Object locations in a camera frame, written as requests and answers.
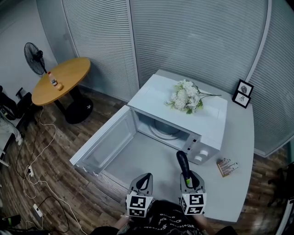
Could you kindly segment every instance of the picture frame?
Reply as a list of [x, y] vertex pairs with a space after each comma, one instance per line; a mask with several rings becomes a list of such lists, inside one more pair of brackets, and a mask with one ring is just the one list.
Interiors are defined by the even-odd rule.
[[244, 95], [243, 93], [236, 90], [232, 101], [243, 108], [247, 108], [248, 104], [250, 103], [251, 97]]
[[250, 96], [254, 86], [244, 82], [243, 80], [239, 80], [236, 92], [242, 93], [243, 95]]

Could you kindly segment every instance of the black picture frame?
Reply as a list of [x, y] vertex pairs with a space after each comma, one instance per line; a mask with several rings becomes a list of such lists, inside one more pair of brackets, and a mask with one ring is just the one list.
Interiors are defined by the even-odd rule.
[[[251, 90], [250, 90], [250, 92], [248, 94], [246, 94], [246, 93], [242, 92], [241, 90], [239, 90], [239, 86], [240, 86], [241, 83], [245, 84], [246, 86], [251, 87]], [[238, 85], [237, 85], [237, 88], [236, 88], [235, 92], [239, 92], [239, 93], [242, 93], [243, 95], [250, 96], [251, 92], [253, 91], [253, 88], [254, 88], [253, 85], [251, 85], [251, 84], [249, 84], [249, 83], [247, 83], [247, 82], [240, 79], [239, 82], [238, 82]]]
[[[242, 103], [236, 101], [236, 98], [238, 96], [238, 94], [245, 96], [248, 99], [248, 102], [246, 103], [246, 105], [243, 105]], [[250, 103], [251, 97], [244, 95], [242, 92], [239, 92], [238, 90], [236, 90], [235, 94], [233, 95], [232, 101], [236, 104], [238, 104], [239, 106], [242, 106], [243, 108], [247, 108], [248, 104]]]

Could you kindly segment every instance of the black table base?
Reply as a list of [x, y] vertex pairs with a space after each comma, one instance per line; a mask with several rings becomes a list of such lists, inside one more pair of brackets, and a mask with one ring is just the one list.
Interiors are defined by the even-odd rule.
[[93, 110], [93, 102], [81, 95], [78, 87], [74, 87], [70, 92], [73, 102], [67, 109], [63, 107], [59, 100], [54, 101], [56, 106], [64, 114], [65, 120], [69, 124], [77, 124], [84, 121]]

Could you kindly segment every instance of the white microwave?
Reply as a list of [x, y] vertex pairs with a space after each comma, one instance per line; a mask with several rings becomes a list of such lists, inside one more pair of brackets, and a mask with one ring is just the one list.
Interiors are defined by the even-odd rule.
[[170, 100], [177, 83], [154, 74], [70, 162], [85, 171], [100, 173], [138, 133], [184, 151], [195, 164], [209, 160], [221, 149], [227, 100], [219, 96], [206, 97], [203, 109], [194, 114], [171, 109], [165, 102]]

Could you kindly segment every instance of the black fan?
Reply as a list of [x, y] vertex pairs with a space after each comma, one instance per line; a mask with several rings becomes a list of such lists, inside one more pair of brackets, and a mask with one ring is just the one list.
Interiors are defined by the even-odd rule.
[[28, 65], [36, 74], [42, 75], [44, 72], [47, 73], [43, 59], [43, 52], [33, 43], [26, 43], [24, 46], [24, 56], [26, 57]]

